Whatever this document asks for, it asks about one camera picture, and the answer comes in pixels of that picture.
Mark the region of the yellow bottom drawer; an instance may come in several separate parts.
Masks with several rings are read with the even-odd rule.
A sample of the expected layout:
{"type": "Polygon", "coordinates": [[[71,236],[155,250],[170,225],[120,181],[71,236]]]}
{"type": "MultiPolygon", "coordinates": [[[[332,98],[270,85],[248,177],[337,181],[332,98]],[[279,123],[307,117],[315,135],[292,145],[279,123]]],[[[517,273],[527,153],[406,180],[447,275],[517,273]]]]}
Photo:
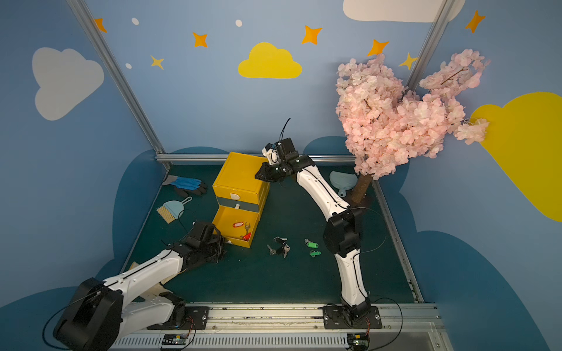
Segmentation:
{"type": "Polygon", "coordinates": [[[261,213],[235,210],[220,206],[212,223],[217,227],[221,235],[233,245],[250,248],[260,219],[261,213]],[[252,236],[249,241],[241,240],[240,237],[245,234],[245,229],[244,227],[233,228],[232,224],[235,222],[244,222],[245,224],[249,223],[251,225],[252,236]]]}

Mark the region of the dark teal drawer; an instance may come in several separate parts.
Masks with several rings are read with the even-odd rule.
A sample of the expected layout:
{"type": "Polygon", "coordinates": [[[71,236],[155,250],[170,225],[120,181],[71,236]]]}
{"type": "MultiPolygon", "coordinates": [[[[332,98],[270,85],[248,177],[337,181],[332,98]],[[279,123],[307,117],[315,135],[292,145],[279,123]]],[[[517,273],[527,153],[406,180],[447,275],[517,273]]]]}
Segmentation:
{"type": "Polygon", "coordinates": [[[228,207],[235,210],[250,211],[255,213],[260,213],[263,207],[260,203],[248,203],[241,200],[234,200],[226,197],[217,197],[217,203],[219,204],[219,206],[228,207]]]}

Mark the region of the yellow drawer cabinet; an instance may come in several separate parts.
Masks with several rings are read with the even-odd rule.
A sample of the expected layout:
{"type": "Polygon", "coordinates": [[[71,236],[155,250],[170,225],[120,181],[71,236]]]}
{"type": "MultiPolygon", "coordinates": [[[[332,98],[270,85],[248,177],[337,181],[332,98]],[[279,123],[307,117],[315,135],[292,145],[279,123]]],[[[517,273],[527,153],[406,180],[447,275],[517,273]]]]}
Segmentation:
{"type": "Polygon", "coordinates": [[[270,184],[255,179],[255,174],[263,162],[267,162],[267,159],[262,156],[231,152],[212,186],[216,198],[226,197],[248,203],[260,203],[264,207],[270,184]]]}

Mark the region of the black key bunch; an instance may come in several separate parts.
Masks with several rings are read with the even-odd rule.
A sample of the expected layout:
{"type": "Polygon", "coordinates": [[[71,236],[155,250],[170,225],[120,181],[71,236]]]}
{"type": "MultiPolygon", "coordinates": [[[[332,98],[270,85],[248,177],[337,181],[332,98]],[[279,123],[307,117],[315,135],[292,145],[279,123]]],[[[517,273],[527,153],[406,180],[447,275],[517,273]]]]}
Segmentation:
{"type": "Polygon", "coordinates": [[[269,245],[268,250],[270,255],[281,255],[283,258],[287,258],[291,247],[288,245],[288,239],[282,237],[275,237],[274,242],[277,245],[276,248],[272,248],[269,245]]]}

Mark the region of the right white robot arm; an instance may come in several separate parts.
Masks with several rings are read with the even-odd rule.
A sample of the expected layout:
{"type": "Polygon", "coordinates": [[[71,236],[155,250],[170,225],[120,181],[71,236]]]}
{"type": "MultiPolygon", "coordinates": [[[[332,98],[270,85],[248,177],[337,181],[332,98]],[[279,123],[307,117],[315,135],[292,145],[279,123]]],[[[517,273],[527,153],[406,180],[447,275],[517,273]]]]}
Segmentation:
{"type": "Polygon", "coordinates": [[[323,241],[335,256],[342,285],[342,313],[352,324],[367,317],[371,302],[362,278],[361,211],[352,208],[330,187],[316,164],[307,155],[283,159],[276,152],[266,158],[256,174],[258,180],[282,181],[295,176],[315,201],[326,219],[323,241]]]}

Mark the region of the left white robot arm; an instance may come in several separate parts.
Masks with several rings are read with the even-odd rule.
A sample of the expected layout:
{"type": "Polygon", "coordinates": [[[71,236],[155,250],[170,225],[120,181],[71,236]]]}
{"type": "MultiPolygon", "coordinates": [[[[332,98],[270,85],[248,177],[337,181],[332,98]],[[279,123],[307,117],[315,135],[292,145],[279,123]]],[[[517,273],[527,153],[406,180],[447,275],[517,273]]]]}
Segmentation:
{"type": "Polygon", "coordinates": [[[226,240],[208,222],[194,222],[186,236],[146,262],[102,281],[90,278],[57,312],[53,337],[69,350],[109,350],[115,341],[142,329],[195,333],[205,324],[183,298],[164,284],[206,263],[219,263],[226,240]]]}

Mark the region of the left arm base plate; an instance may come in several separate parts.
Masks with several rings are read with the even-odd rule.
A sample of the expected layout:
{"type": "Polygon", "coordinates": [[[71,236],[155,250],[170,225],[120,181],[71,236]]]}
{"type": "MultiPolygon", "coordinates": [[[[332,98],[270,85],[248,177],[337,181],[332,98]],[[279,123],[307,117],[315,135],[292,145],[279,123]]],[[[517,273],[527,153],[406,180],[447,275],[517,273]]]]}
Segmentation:
{"type": "Polygon", "coordinates": [[[180,307],[164,323],[148,326],[147,330],[204,330],[209,317],[209,307],[180,307]]]}

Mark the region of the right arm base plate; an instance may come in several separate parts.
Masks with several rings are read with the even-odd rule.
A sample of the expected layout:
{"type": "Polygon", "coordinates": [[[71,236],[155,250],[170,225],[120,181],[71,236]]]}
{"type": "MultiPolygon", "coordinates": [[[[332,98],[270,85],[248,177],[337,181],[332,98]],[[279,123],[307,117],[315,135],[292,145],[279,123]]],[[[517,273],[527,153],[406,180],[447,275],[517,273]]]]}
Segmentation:
{"type": "Polygon", "coordinates": [[[378,307],[372,305],[366,313],[353,315],[344,306],[326,304],[321,307],[323,325],[326,330],[336,329],[382,329],[382,319],[378,307]]]}

